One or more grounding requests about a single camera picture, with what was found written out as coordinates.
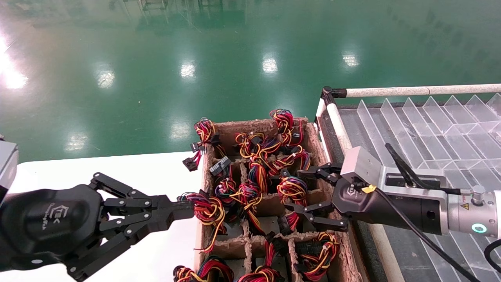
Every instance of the bundled wire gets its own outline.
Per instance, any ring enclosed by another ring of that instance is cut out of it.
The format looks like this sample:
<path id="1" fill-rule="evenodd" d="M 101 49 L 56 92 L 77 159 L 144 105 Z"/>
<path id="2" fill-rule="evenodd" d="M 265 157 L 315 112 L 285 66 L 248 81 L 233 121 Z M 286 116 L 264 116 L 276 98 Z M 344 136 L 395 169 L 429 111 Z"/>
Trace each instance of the bundled wire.
<path id="1" fill-rule="evenodd" d="M 259 143 L 254 144 L 252 140 L 259 137 Z M 269 138 L 262 132 L 247 134 L 245 132 L 235 134 L 235 142 L 240 147 L 240 155 L 248 159 L 253 154 L 259 155 L 260 152 L 272 154 L 276 152 L 282 143 L 276 138 Z"/>
<path id="2" fill-rule="evenodd" d="M 265 256 L 265 263 L 264 265 L 266 266 L 272 266 L 273 260 L 277 256 L 277 252 L 275 251 L 275 247 L 271 242 L 268 242 L 265 240 L 265 249 L 266 249 L 266 256 Z"/>
<path id="3" fill-rule="evenodd" d="M 200 137 L 200 142 L 197 142 L 197 145 L 204 146 L 211 142 L 211 139 L 214 137 L 216 130 L 214 128 L 214 123 L 206 117 L 200 119 L 199 122 L 195 123 L 193 126 L 196 130 L 196 134 Z M 214 148 L 218 151 L 221 157 L 226 156 L 226 151 L 221 146 L 221 144 L 214 145 Z M 195 162 L 196 166 L 200 163 L 200 159 L 202 158 L 203 150 L 198 150 L 195 153 L 195 156 L 191 158 L 193 162 Z"/>
<path id="4" fill-rule="evenodd" d="M 282 144 L 287 146 L 297 146 L 303 141 L 303 122 L 299 121 L 299 141 L 295 144 L 292 143 L 292 127 L 294 124 L 294 117 L 291 111 L 285 109 L 276 109 L 270 112 L 270 116 L 276 122 L 279 128 L 279 133 L 282 136 Z"/>
<path id="5" fill-rule="evenodd" d="M 287 199 L 290 199 L 296 205 L 306 206 L 307 190 L 308 186 L 306 183 L 294 176 L 282 178 L 280 184 L 277 185 L 277 191 L 282 203 L 285 203 Z M 287 219 L 290 229 L 295 230 L 299 222 L 299 215 L 295 212 L 291 212 L 286 214 L 285 218 Z"/>
<path id="6" fill-rule="evenodd" d="M 215 255 L 210 255 L 200 266 L 197 273 L 188 267 L 182 265 L 174 268 L 174 282 L 207 282 L 211 270 L 218 270 L 224 282 L 233 282 L 233 270 L 226 264 L 224 260 Z"/>
<path id="7" fill-rule="evenodd" d="M 308 267 L 308 271 L 303 272 L 303 276 L 310 281 L 319 281 L 325 274 L 332 260 L 339 250 L 339 243 L 333 234 L 320 232 L 315 241 L 323 242 L 322 251 L 318 256 L 302 254 L 303 262 Z"/>
<path id="8" fill-rule="evenodd" d="M 254 137 L 259 137 L 261 140 L 265 138 L 265 134 L 262 132 L 247 134 L 245 132 L 235 134 L 235 142 L 240 147 L 240 155 L 242 158 L 248 159 L 253 152 L 254 144 L 251 140 Z"/>
<path id="9" fill-rule="evenodd" d="M 304 150 L 301 145 L 298 145 L 297 148 L 298 148 L 297 153 L 292 153 L 292 155 L 284 156 L 274 161 L 272 164 L 274 169 L 269 170 L 268 174 L 270 176 L 277 175 L 278 172 L 281 171 L 282 169 L 293 165 L 297 159 L 301 160 L 300 168 L 302 170 L 308 170 L 311 165 L 310 153 Z"/>
<path id="10" fill-rule="evenodd" d="M 249 181 L 256 183 L 261 193 L 268 192 L 268 178 L 266 167 L 270 168 L 270 164 L 266 161 L 267 154 L 265 152 L 259 152 L 259 154 L 252 154 L 249 164 Z"/>
<path id="11" fill-rule="evenodd" d="M 246 274 L 238 282 L 277 282 L 281 278 L 280 273 L 268 265 L 261 265 L 254 273 Z"/>
<path id="12" fill-rule="evenodd" d="M 230 196 L 236 193 L 236 183 L 232 177 L 231 164 L 225 168 L 224 175 L 228 175 L 228 177 L 222 176 L 222 179 L 220 178 L 221 180 L 218 182 L 219 184 L 214 189 L 214 194 L 221 200 L 223 206 L 228 207 L 234 203 L 234 199 Z"/>
<path id="13" fill-rule="evenodd" d="M 214 242 L 218 234 L 226 234 L 226 227 L 223 225 L 224 208 L 222 202 L 216 197 L 206 197 L 199 193 L 184 193 L 178 197 L 178 201 L 192 201 L 195 205 L 195 216 L 203 225 L 212 225 L 212 240 L 207 247 L 201 249 L 202 252 L 210 252 L 214 248 Z"/>
<path id="14" fill-rule="evenodd" d="M 244 212 L 247 213 L 248 219 L 255 228 L 257 235 L 264 235 L 265 232 L 261 228 L 261 224 L 256 217 L 256 205 L 263 199 L 259 186 L 256 183 L 244 183 L 238 188 L 238 192 L 231 195 L 233 199 L 242 203 Z"/>

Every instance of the wire connector plug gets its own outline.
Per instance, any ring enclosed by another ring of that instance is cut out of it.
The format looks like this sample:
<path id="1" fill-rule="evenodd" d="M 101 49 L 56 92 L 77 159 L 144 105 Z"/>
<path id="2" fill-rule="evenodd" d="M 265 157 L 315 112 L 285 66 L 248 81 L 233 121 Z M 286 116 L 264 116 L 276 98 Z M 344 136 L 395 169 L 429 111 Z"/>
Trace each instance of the wire connector plug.
<path id="1" fill-rule="evenodd" d="M 183 165 L 191 172 L 196 171 L 198 169 L 198 166 L 191 158 L 185 159 L 183 161 Z"/>

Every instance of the black connector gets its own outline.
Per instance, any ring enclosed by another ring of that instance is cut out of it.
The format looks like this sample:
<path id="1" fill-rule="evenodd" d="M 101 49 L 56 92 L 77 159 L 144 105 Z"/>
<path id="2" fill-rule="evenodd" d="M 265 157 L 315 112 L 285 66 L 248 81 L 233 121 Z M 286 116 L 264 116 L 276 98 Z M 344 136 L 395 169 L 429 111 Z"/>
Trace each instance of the black connector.
<path id="1" fill-rule="evenodd" d="M 221 141 L 219 140 L 219 133 L 215 133 L 212 138 L 210 139 L 210 143 L 213 145 L 213 146 L 216 146 L 216 145 L 219 145 L 221 144 Z"/>
<path id="2" fill-rule="evenodd" d="M 206 197 L 207 199 L 210 197 L 209 193 L 207 193 L 206 191 L 200 189 L 200 191 L 198 191 L 199 194 L 203 195 L 204 197 Z"/>
<path id="3" fill-rule="evenodd" d="M 281 146 L 277 152 L 282 152 L 284 155 L 290 155 L 291 154 L 292 147 L 289 146 Z"/>
<path id="4" fill-rule="evenodd" d="M 298 153 L 298 152 L 299 152 L 299 147 L 298 146 L 292 148 L 292 150 L 291 150 L 291 154 L 295 154 L 295 153 Z"/>
<path id="5" fill-rule="evenodd" d="M 184 160 L 183 165 L 191 172 L 196 171 L 198 169 L 198 166 L 191 158 L 187 158 L 186 160 Z"/>
<path id="6" fill-rule="evenodd" d="M 224 221 L 228 223 L 230 226 L 235 225 L 236 222 L 239 222 L 239 220 L 236 219 L 240 218 L 242 209 L 243 209 L 242 205 L 240 203 L 235 202 L 232 206 L 228 208 L 228 211 L 224 216 Z"/>
<path id="7" fill-rule="evenodd" d="M 279 134 L 283 134 L 283 133 L 285 133 L 285 130 L 286 130 L 286 129 L 287 129 L 287 127 L 285 127 L 285 125 L 284 125 L 284 126 L 282 126 L 282 127 L 280 127 L 280 128 L 279 128 Z"/>
<path id="8" fill-rule="evenodd" d="M 259 136 L 255 136 L 250 140 L 254 145 L 261 144 L 263 142 L 263 139 Z"/>
<path id="9" fill-rule="evenodd" d="M 220 172 L 222 172 L 227 166 L 231 164 L 231 160 L 228 158 L 228 156 L 224 156 L 219 162 L 217 162 L 215 165 L 213 165 L 209 171 L 212 173 L 212 175 L 216 176 Z"/>
<path id="10" fill-rule="evenodd" d="M 191 143 L 190 148 L 193 153 L 196 153 L 200 150 L 200 147 L 198 146 L 197 142 Z"/>
<path id="11" fill-rule="evenodd" d="M 277 223 L 279 225 L 279 229 L 280 229 L 280 233 L 282 235 L 290 235 L 292 234 L 292 230 L 291 230 L 291 227 L 289 226 L 289 222 L 287 221 L 287 218 L 285 217 L 285 215 L 279 217 L 277 219 Z"/>
<path id="12" fill-rule="evenodd" d="M 233 150 L 235 151 L 235 153 L 240 154 L 240 146 L 238 144 L 231 145 L 231 146 L 233 147 Z"/>
<path id="13" fill-rule="evenodd" d="M 266 235 L 266 241 L 271 243 L 275 248 L 275 251 L 277 251 L 281 256 L 287 257 L 287 255 L 289 254 L 289 245 L 287 245 L 287 242 L 285 240 L 279 237 L 275 237 L 275 235 L 275 232 L 271 231 Z"/>
<path id="14" fill-rule="evenodd" d="M 297 273 L 303 273 L 303 272 L 308 271 L 308 268 L 306 267 L 306 265 L 304 265 L 302 263 L 295 263 L 294 269 L 296 270 Z"/>
<path id="15" fill-rule="evenodd" d="M 319 255 L 322 251 L 324 244 L 319 241 L 297 242 L 295 249 L 298 255 L 309 254 Z"/>
<path id="16" fill-rule="evenodd" d="M 291 176 L 291 173 L 289 172 L 289 170 L 282 169 L 282 171 L 280 171 L 280 177 L 289 177 L 289 176 Z"/>

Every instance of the robotic arm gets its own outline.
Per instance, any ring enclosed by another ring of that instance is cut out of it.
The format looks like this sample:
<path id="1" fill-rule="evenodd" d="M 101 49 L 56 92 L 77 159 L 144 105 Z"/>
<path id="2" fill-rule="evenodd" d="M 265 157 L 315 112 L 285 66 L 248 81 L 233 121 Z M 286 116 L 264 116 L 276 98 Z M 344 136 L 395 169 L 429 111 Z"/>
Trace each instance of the robotic arm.
<path id="1" fill-rule="evenodd" d="M 0 141 L 3 196 L 16 174 L 17 155 L 15 144 Z M 116 198 L 103 201 L 97 190 Z M 88 185 L 7 194 L 2 200 L 0 272 L 62 263 L 76 281 L 84 281 L 149 233 L 194 216 L 192 202 L 148 196 L 102 173 L 95 173 Z M 110 220 L 109 215 L 120 218 Z"/>
<path id="2" fill-rule="evenodd" d="M 450 231 L 482 234 L 501 238 L 501 191 L 485 192 L 482 186 L 473 189 L 448 188 L 442 170 L 417 169 L 416 175 L 434 189 L 409 187 L 398 168 L 383 166 L 362 147 L 347 151 L 342 164 L 328 163 L 321 167 L 311 167 L 299 171 L 303 178 L 320 178 L 331 184 L 334 189 L 332 207 L 350 220 L 377 223 L 408 229 L 409 226 L 393 208 L 377 193 L 366 194 L 354 185 L 356 182 L 373 184 L 384 191 L 397 208 L 402 211 L 425 233 L 447 235 Z M 289 209 L 302 214 L 303 219 L 312 221 L 317 229 L 344 231 L 346 223 L 331 221 L 326 227 L 317 222 L 311 212 L 320 207 L 286 205 Z"/>

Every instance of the transparent plastic sheet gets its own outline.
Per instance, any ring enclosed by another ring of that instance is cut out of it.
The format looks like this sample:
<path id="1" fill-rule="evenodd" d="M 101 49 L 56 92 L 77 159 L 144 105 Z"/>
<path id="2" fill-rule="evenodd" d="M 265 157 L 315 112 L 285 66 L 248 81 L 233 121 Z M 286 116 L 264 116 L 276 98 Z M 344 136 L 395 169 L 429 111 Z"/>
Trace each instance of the transparent plastic sheet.
<path id="1" fill-rule="evenodd" d="M 480 184 L 487 191 L 501 187 L 501 95 L 495 95 L 488 104 L 473 96 L 465 105 L 451 97 L 444 106 L 430 97 L 422 107 L 416 107 L 407 99 L 398 109 L 385 100 L 379 111 L 375 110 L 368 109 L 361 101 L 357 113 L 371 145 L 385 165 L 393 164 L 384 147 L 391 139 L 411 167 L 442 169 L 452 187 L 470 188 Z M 385 123 L 378 122 L 378 114 L 382 114 Z M 388 131 L 384 126 L 388 126 L 394 136 L 382 135 Z M 429 237 L 442 249 L 440 241 L 448 240 L 449 248 L 455 245 L 481 281 L 501 281 L 483 257 L 483 249 L 493 238 L 457 232 L 452 232 L 451 237 Z M 441 281 L 466 281 L 429 247 L 423 246 Z M 499 259 L 500 254 L 501 251 L 495 252 Z"/>

